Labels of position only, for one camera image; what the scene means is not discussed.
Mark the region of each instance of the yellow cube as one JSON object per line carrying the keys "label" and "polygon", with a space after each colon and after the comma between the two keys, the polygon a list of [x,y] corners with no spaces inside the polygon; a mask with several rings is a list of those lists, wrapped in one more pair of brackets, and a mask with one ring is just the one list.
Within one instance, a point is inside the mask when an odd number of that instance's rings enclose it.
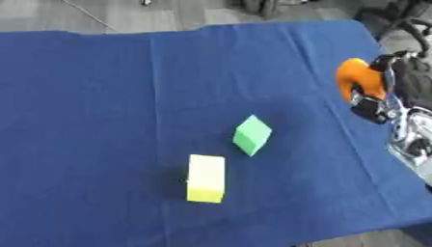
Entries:
{"label": "yellow cube", "polygon": [[187,201],[219,204],[225,192],[225,158],[192,154]]}

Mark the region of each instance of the blue cloth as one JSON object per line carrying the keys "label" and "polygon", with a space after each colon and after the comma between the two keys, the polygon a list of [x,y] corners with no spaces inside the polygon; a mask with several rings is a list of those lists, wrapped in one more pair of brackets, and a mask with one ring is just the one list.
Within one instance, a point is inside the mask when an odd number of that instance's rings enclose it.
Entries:
{"label": "blue cloth", "polygon": [[[355,21],[0,34],[0,245],[288,246],[432,220],[432,195],[334,74],[379,46]],[[273,128],[248,157],[230,141]],[[184,200],[222,155],[220,205]]]}

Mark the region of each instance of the green cube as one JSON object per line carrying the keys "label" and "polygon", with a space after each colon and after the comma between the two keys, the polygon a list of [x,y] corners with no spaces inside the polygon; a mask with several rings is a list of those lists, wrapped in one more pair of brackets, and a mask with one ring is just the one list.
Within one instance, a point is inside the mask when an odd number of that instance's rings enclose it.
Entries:
{"label": "green cube", "polygon": [[255,115],[235,129],[233,143],[249,156],[254,156],[267,142],[272,129]]}

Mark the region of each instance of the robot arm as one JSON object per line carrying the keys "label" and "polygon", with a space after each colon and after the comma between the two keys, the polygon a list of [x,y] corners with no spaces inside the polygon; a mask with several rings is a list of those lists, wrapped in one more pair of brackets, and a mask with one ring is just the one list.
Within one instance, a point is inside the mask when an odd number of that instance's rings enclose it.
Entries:
{"label": "robot arm", "polygon": [[432,185],[432,79],[430,66],[402,51],[360,59],[337,69],[337,86],[351,110],[376,124],[391,123],[390,152]]}

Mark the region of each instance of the gray floor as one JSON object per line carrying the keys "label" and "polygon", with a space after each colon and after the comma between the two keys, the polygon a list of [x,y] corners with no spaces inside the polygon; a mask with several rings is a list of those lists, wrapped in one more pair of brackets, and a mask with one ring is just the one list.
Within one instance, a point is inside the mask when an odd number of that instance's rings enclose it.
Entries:
{"label": "gray floor", "polygon": [[[67,30],[80,33],[134,33],[181,31],[209,24],[281,20],[351,18],[363,4],[384,6],[386,0],[321,0],[302,6],[286,6],[269,19],[246,14],[240,0],[153,0],[142,7],[139,0],[68,0],[85,8],[106,27],[62,0],[0,0],[0,31]],[[401,32],[383,41],[389,51],[416,49],[417,44]],[[419,247],[398,230],[346,236],[316,243],[314,247]]]}

